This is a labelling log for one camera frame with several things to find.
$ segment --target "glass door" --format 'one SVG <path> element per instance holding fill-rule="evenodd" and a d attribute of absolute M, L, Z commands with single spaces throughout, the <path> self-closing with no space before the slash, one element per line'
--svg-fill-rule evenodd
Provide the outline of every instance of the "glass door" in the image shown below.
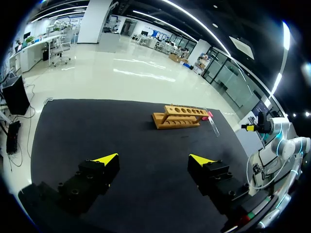
<path fill-rule="evenodd" d="M 207 55 L 211 57 L 211 61 L 203 74 L 203 78 L 209 83 L 212 83 L 221 68 L 224 66 L 227 57 L 213 49 L 209 50 Z"/>

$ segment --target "screw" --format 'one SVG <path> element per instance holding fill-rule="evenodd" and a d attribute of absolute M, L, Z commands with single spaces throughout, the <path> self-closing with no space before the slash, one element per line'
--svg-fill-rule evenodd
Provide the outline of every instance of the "screw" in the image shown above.
<path fill-rule="evenodd" d="M 232 197 L 234 197 L 236 195 L 235 191 L 232 191 L 232 190 L 230 190 L 228 192 L 228 194 L 229 194 L 229 196 L 232 196 Z"/>
<path fill-rule="evenodd" d="M 72 193 L 73 195 L 78 195 L 78 194 L 79 194 L 79 190 L 78 190 L 78 189 L 73 189 L 73 190 L 71 191 L 71 193 Z"/>

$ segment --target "wooden test tube rack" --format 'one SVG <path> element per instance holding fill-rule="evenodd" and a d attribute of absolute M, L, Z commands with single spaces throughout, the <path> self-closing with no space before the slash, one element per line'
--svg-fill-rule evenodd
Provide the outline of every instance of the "wooden test tube rack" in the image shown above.
<path fill-rule="evenodd" d="M 207 111 L 197 108 L 165 105 L 164 109 L 165 113 L 152 114 L 158 130 L 198 127 L 200 120 L 208 117 Z"/>

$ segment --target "laboratory workstation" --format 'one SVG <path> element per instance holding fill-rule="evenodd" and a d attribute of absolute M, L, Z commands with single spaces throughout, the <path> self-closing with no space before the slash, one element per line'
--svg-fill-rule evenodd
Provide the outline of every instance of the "laboratory workstation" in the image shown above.
<path fill-rule="evenodd" d="M 18 4 L 0 47 L 3 229 L 306 231 L 311 62 L 294 11 Z"/>

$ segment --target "window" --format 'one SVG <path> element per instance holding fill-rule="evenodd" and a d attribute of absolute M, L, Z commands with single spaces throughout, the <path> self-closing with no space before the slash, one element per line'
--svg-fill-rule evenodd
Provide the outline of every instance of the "window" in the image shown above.
<path fill-rule="evenodd" d="M 196 46 L 195 42 L 189 41 L 189 43 L 186 45 L 186 48 L 189 50 L 189 53 L 191 53 L 195 46 Z"/>
<path fill-rule="evenodd" d="M 180 43 L 181 40 L 182 40 L 182 37 L 181 37 L 181 36 L 176 37 L 176 39 L 175 39 L 175 45 L 176 45 L 176 46 L 179 46 L 179 43 Z"/>
<path fill-rule="evenodd" d="M 181 48 L 184 49 L 184 48 L 186 47 L 186 44 L 187 44 L 188 42 L 189 42 L 189 40 L 183 38 L 183 39 L 180 41 L 179 46 L 180 46 Z"/>
<path fill-rule="evenodd" d="M 170 37 L 170 41 L 172 41 L 172 42 L 174 42 L 175 39 L 176 39 L 176 35 L 172 35 L 172 36 Z"/>

